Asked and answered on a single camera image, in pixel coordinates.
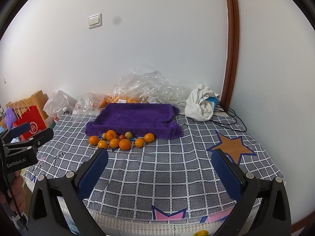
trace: crumpled white cloth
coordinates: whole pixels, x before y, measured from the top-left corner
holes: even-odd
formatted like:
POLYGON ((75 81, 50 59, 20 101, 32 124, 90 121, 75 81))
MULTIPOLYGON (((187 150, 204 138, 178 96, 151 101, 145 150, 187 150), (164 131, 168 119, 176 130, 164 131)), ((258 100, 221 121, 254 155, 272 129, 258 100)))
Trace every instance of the crumpled white cloth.
POLYGON ((219 98, 208 86, 199 84, 186 100, 185 115, 196 121, 210 120, 213 115, 214 103, 206 101, 207 98, 219 98))

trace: white rope handle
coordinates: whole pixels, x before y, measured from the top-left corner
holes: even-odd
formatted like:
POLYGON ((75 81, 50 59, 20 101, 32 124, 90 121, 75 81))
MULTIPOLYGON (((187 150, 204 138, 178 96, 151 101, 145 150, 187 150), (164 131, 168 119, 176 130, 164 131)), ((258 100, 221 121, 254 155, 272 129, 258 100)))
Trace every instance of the white rope handle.
POLYGON ((31 109, 30 109, 30 107, 28 106, 28 104, 26 103, 26 101, 24 99, 20 99, 19 101, 15 101, 14 104, 13 104, 13 110, 15 111, 15 103, 18 103, 17 110, 19 111, 19 116, 20 116, 20 119, 21 119, 22 116, 21 116, 21 112, 20 112, 20 109, 19 109, 19 102, 20 101, 24 101, 24 103, 27 105, 28 110, 31 110, 31 109))

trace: light switch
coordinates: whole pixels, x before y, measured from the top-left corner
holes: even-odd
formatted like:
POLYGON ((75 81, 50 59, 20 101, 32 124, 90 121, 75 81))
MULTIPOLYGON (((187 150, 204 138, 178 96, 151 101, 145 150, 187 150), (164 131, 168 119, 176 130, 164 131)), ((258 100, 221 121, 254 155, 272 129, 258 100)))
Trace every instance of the light switch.
POLYGON ((96 14, 93 16, 90 16, 88 19, 89 28, 99 27, 102 25, 102 15, 96 14))

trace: purple fluffy object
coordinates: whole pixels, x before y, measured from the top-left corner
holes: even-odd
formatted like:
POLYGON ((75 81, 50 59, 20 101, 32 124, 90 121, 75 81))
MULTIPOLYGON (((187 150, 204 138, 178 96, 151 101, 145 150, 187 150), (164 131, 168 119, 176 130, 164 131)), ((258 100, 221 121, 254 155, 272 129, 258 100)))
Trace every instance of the purple fluffy object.
POLYGON ((5 111, 4 123, 9 130, 13 128, 13 123, 15 123, 17 119, 14 110, 11 107, 7 108, 5 111))

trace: brown wood trim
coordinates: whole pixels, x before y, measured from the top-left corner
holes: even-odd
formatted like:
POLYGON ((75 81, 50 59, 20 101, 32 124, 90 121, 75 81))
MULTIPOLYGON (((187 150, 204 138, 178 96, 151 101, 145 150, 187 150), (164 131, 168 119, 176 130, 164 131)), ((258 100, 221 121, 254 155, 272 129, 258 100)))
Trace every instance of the brown wood trim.
POLYGON ((227 59, 225 67, 225 77, 220 104, 227 108, 230 105, 239 50, 239 11, 237 0, 226 0, 228 18, 228 39, 227 39, 227 59))
POLYGON ((306 216, 305 218, 292 224, 291 232, 294 233, 304 228, 313 217, 315 217, 315 210, 312 213, 310 213, 308 216, 306 216))

